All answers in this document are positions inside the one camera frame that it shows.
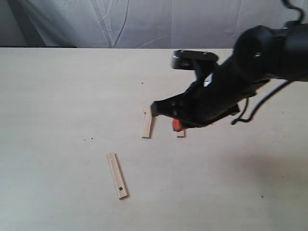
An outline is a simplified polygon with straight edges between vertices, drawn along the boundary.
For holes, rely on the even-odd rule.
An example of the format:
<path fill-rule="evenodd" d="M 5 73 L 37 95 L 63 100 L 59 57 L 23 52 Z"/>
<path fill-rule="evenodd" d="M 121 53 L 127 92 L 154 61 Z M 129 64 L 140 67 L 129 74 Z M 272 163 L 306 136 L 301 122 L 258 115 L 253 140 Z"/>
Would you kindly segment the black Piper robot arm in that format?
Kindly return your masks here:
<path fill-rule="evenodd" d="M 190 70 L 196 80 L 185 92 L 151 105 L 151 114 L 173 119 L 173 129 L 203 128 L 227 116 L 233 124 L 250 122 L 259 108 L 273 95 L 293 82 L 308 79 L 308 26 L 291 22 L 282 29 L 256 26 L 243 32 L 231 56 L 218 64 L 218 56 L 207 51 L 177 50 L 172 67 Z M 271 91 L 243 118 L 241 100 L 248 101 L 257 90 L 281 79 Z"/>

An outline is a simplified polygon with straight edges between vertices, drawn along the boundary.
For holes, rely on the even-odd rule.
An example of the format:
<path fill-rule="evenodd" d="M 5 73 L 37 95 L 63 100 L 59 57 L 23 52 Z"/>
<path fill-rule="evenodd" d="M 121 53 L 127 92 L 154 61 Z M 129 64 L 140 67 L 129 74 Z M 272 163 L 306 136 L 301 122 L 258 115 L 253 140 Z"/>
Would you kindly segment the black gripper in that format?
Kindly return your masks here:
<path fill-rule="evenodd" d="M 196 80 L 184 93 L 151 104 L 153 117 L 173 118 L 175 132 L 190 127 L 206 127 L 227 116 L 239 113 L 238 102 L 256 95 L 268 80 L 249 82 L 238 74 L 230 56 L 222 64 L 219 57 L 206 51 L 177 50 L 172 68 L 192 70 Z"/>

